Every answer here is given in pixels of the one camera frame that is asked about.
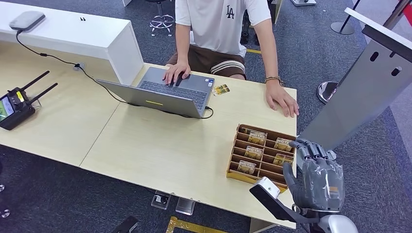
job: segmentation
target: brown shorts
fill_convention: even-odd
[[[245,77],[244,58],[239,55],[226,54],[190,45],[189,66],[192,71],[230,77],[241,74]],[[168,60],[167,64],[177,63],[177,52]]]

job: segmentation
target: yellow tape on floor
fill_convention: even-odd
[[[250,49],[246,49],[247,52],[253,52],[253,53],[261,53],[259,50],[250,50]]]
[[[204,227],[194,223],[178,220],[176,217],[173,216],[170,218],[165,233],[173,233],[175,227],[196,233],[226,233],[209,227]]]

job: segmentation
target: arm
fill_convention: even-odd
[[[265,65],[266,77],[279,76],[277,71],[277,51],[275,36],[272,32],[272,22],[270,19],[264,20],[254,26],[257,38],[260,43],[263,64]]]
[[[265,66],[266,77],[279,76],[277,67],[277,51],[275,36],[273,35],[272,21],[266,19],[254,26],[257,38],[260,43],[263,64]],[[299,115],[299,105],[286,91],[281,87],[279,80],[273,79],[266,83],[266,101],[269,106],[276,110],[274,100],[282,107],[286,117],[294,114]]]
[[[170,84],[172,80],[177,81],[180,73],[184,72],[182,79],[185,79],[190,74],[190,66],[188,60],[188,52],[190,46],[190,13],[188,0],[176,0],[176,49],[177,49],[177,64],[169,65],[163,80],[166,84]]]
[[[176,24],[177,63],[188,63],[190,26]]]

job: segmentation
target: wrist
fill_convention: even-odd
[[[266,80],[266,86],[282,86],[279,79]]]
[[[189,63],[189,60],[187,57],[177,57],[177,63]]]

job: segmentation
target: person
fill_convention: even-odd
[[[266,0],[176,0],[177,52],[167,62],[163,80],[176,82],[181,73],[185,79],[191,70],[245,80],[246,48],[240,44],[245,10],[260,42],[268,105],[276,110],[276,101],[286,117],[299,115],[297,102],[281,85]]]

